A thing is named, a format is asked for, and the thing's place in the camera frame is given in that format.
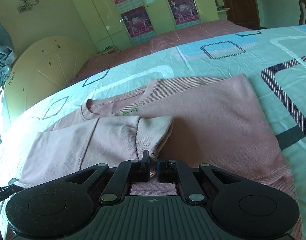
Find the door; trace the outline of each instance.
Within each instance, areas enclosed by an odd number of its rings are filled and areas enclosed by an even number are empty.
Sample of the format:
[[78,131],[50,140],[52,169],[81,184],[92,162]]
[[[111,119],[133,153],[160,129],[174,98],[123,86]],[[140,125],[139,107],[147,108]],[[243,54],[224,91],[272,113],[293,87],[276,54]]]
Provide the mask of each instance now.
[[224,0],[228,20],[252,30],[259,29],[259,14],[256,0]]

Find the bed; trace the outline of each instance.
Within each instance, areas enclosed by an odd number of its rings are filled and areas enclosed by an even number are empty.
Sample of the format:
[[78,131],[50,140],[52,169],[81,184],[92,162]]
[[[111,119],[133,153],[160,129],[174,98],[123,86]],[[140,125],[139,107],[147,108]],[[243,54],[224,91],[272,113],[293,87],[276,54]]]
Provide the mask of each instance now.
[[[245,73],[292,166],[306,239],[306,25],[245,31],[195,41],[109,68],[40,101],[24,112],[0,145],[0,187],[19,178],[36,133],[88,98],[109,98],[150,78],[232,77]],[[0,227],[6,231],[6,201]]]

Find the white headboard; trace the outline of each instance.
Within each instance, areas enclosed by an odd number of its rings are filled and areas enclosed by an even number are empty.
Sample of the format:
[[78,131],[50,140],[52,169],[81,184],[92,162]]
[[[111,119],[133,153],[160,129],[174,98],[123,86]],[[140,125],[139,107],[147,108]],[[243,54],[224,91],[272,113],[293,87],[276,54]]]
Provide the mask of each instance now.
[[11,123],[31,106],[65,88],[93,55],[63,36],[44,38],[31,45],[16,60],[5,83]]

